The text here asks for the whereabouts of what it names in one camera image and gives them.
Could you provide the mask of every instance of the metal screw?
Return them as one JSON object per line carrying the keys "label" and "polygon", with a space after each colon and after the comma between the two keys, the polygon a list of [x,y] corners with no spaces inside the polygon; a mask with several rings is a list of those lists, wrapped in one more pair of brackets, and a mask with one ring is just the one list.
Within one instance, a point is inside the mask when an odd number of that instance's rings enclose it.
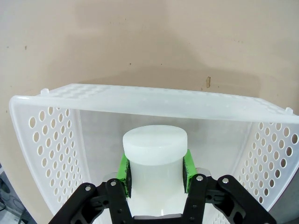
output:
{"label": "metal screw", "polygon": [[198,181],[202,181],[203,179],[204,178],[202,176],[200,176],[200,175],[196,177],[196,180],[198,180]]}
{"label": "metal screw", "polygon": [[86,187],[85,187],[85,190],[86,191],[89,191],[91,189],[91,186],[89,186],[89,185],[87,185]]}
{"label": "metal screw", "polygon": [[222,182],[223,183],[228,183],[228,178],[223,178]]}

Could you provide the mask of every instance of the round hole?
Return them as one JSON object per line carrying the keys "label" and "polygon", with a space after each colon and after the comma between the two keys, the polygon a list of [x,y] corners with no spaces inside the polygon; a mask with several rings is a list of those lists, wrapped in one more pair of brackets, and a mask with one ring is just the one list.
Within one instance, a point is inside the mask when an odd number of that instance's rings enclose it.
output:
{"label": "round hole", "polygon": [[263,123],[262,122],[260,123],[259,128],[260,128],[260,130],[263,129]]}
{"label": "round hole", "polygon": [[50,159],[53,159],[53,157],[54,157],[54,151],[53,150],[50,151],[49,156],[50,156]]}
{"label": "round hole", "polygon": [[269,128],[266,128],[265,129],[265,134],[268,136],[270,134],[270,129]]}
{"label": "round hole", "polygon": [[269,194],[268,188],[265,188],[265,190],[263,190],[263,193],[265,194],[265,196],[268,196],[268,194]]}
{"label": "round hole", "polygon": [[278,160],[279,159],[279,152],[278,151],[275,151],[274,154],[273,154],[273,158],[275,160]]}
{"label": "round hole", "polygon": [[54,138],[54,140],[58,139],[58,132],[54,132],[53,138]]}
{"label": "round hole", "polygon": [[48,148],[51,146],[51,139],[50,139],[50,138],[48,138],[48,139],[46,140],[46,146],[47,146]]}
{"label": "round hole", "polygon": [[65,132],[65,127],[64,125],[61,126],[61,134],[63,134]]}
{"label": "round hole", "polygon": [[260,182],[258,183],[258,185],[260,186],[260,188],[262,188],[262,187],[263,187],[263,181],[260,181]]}
{"label": "round hole", "polygon": [[269,177],[269,173],[266,171],[266,172],[264,172],[264,174],[263,174],[263,177],[265,178],[265,180],[267,180],[268,179],[268,177]]}
{"label": "round hole", "polygon": [[45,120],[45,112],[44,112],[44,111],[40,111],[40,112],[39,112],[39,120],[40,120],[40,121]]}
{"label": "round hole", "polygon": [[53,163],[53,169],[56,169],[57,168],[57,162],[55,161],[54,163]]}
{"label": "round hole", "polygon": [[256,133],[256,140],[260,140],[260,133],[259,132]]}
{"label": "round hole", "polygon": [[293,144],[297,144],[298,143],[298,135],[297,134],[293,134],[293,136],[292,136],[292,143]]}
{"label": "round hole", "polygon": [[51,186],[51,187],[53,187],[53,186],[54,186],[54,184],[55,184],[55,180],[54,180],[54,179],[52,179],[52,180],[50,181],[50,186]]}
{"label": "round hole", "polygon": [[39,141],[39,133],[38,133],[38,132],[35,132],[35,133],[33,134],[33,141],[34,141],[34,142],[38,142],[38,141]]}
{"label": "round hole", "polygon": [[267,155],[264,155],[264,156],[263,156],[263,162],[267,162],[267,160],[268,160]]}
{"label": "round hole", "polygon": [[46,176],[49,177],[50,175],[51,175],[51,170],[48,169],[47,172],[46,172]]}
{"label": "round hole", "polygon": [[258,155],[258,156],[261,156],[261,154],[262,154],[262,150],[259,148],[259,149],[257,150],[257,155]]}
{"label": "round hole", "polygon": [[279,131],[280,129],[281,129],[281,124],[280,124],[280,123],[277,123],[277,124],[276,124],[276,130]]}
{"label": "round hole", "polygon": [[285,147],[285,141],[283,141],[282,139],[279,140],[278,146],[280,149],[283,149]]}
{"label": "round hole", "polygon": [[273,142],[276,142],[276,140],[277,140],[277,135],[276,135],[275,133],[273,133],[271,138],[272,138],[272,141],[273,141]]}
{"label": "round hole", "polygon": [[265,146],[266,145],[266,139],[262,138],[261,143],[262,143],[262,146]]}
{"label": "round hole", "polygon": [[280,170],[279,169],[275,170],[276,178],[280,178],[280,175],[281,175]]}
{"label": "round hole", "polygon": [[64,116],[62,115],[62,113],[58,116],[58,120],[59,122],[62,122],[62,120],[64,119]]}
{"label": "round hole", "polygon": [[29,119],[29,126],[34,128],[36,126],[36,119],[34,117]]}
{"label": "round hole", "polygon": [[60,148],[61,148],[61,144],[58,143],[57,146],[56,146],[56,149],[57,149],[58,152],[60,151]]}
{"label": "round hole", "polygon": [[37,154],[38,154],[38,155],[42,155],[42,154],[43,154],[43,147],[42,147],[42,146],[39,146],[39,147],[37,148]]}
{"label": "round hole", "polygon": [[48,133],[48,126],[43,126],[43,134],[46,135]]}
{"label": "round hole", "polygon": [[268,150],[268,153],[272,152],[272,145],[269,144],[269,145],[267,146],[267,150]]}
{"label": "round hole", "polygon": [[53,113],[53,107],[48,107],[48,113],[49,113],[49,115],[52,115],[52,113]]}
{"label": "round hole", "polygon": [[274,168],[274,163],[273,162],[269,162],[269,170],[273,170]]}
{"label": "round hole", "polygon": [[48,161],[46,158],[43,158],[42,160],[42,166],[45,167],[48,164]]}
{"label": "round hole", "polygon": [[274,185],[275,185],[275,182],[274,182],[274,180],[273,179],[271,179],[270,181],[269,181],[269,186],[270,187],[274,187]]}
{"label": "round hole", "polygon": [[52,119],[52,121],[51,121],[51,127],[54,128],[55,125],[56,125],[56,121],[55,121],[55,119]]}
{"label": "round hole", "polygon": [[282,160],[280,161],[280,166],[281,166],[282,168],[285,168],[285,167],[286,167],[286,160],[285,160],[285,159],[282,159]]}
{"label": "round hole", "polygon": [[263,171],[263,166],[262,166],[262,164],[258,165],[258,171],[260,171],[260,172]]}
{"label": "round hole", "polygon": [[290,129],[288,127],[285,127],[284,128],[284,136],[289,137],[289,135],[290,135]]}
{"label": "round hole", "polygon": [[286,148],[286,155],[287,156],[291,156],[292,154],[293,154],[293,150],[292,150],[292,148],[291,147],[288,147],[288,148]]}

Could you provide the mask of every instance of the perforated basket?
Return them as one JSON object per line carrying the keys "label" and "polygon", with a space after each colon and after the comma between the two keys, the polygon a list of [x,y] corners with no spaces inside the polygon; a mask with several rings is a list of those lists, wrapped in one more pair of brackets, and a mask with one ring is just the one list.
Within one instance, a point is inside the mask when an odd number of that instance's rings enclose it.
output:
{"label": "perforated basket", "polygon": [[[233,175],[269,210],[299,166],[299,117],[259,98],[71,84],[10,101],[31,174],[55,214],[82,182],[117,171],[125,132],[151,124],[188,134],[195,165]],[[228,223],[207,206],[205,223]]]}

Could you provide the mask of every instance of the brown stain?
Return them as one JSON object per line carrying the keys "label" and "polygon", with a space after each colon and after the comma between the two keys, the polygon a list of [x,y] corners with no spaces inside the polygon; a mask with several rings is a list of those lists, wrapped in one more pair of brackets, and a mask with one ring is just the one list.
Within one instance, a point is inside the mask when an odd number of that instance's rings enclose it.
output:
{"label": "brown stain", "polygon": [[211,86],[211,77],[208,76],[208,77],[206,78],[206,87],[207,87],[207,88],[210,88],[210,86]]}

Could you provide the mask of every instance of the beige table surface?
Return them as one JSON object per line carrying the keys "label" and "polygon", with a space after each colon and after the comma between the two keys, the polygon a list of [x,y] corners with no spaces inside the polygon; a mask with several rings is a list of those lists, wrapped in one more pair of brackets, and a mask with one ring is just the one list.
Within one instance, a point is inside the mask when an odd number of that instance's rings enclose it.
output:
{"label": "beige table surface", "polygon": [[0,162],[20,199],[39,224],[51,219],[12,127],[13,95],[137,85],[260,97],[299,114],[298,22],[297,0],[2,0]]}

